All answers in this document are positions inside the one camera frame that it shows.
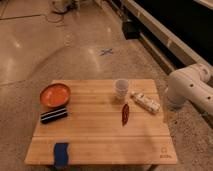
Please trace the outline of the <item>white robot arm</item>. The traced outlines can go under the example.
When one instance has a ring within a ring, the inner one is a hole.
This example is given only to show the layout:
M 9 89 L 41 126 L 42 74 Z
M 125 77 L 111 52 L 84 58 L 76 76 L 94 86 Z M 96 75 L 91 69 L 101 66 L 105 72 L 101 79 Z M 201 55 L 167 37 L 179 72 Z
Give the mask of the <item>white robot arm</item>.
M 165 90 L 167 108 L 180 110 L 186 101 L 191 101 L 213 116 L 213 87 L 207 84 L 210 78 L 210 69 L 202 63 L 171 72 Z

